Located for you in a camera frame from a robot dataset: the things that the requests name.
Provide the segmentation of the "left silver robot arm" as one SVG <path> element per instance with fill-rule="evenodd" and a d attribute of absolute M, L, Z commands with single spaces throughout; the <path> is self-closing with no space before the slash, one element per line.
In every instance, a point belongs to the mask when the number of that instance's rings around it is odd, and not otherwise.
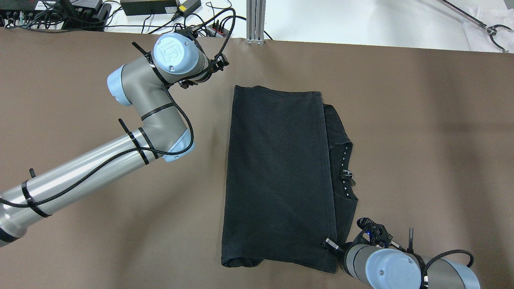
<path fill-rule="evenodd" d="M 152 161 L 172 162 L 195 148 L 194 130 L 171 96 L 173 85 L 187 89 L 208 81 L 229 62 L 228 39 L 213 57 L 186 31 L 160 35 L 151 51 L 133 46 L 141 56 L 123 64 L 107 78 L 112 96 L 133 106 L 143 126 L 68 163 L 1 193 L 1 246 L 23 237 L 28 228 L 59 210 Z"/>

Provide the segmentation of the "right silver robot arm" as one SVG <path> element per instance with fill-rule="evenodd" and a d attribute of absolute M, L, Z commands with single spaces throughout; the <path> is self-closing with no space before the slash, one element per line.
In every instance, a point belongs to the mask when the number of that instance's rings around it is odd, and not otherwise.
<path fill-rule="evenodd" d="M 470 252 L 451 250 L 433 258 L 373 246 L 367 240 L 339 246 L 327 238 L 323 246 L 340 259 L 348 275 L 373 289 L 479 289 Z"/>

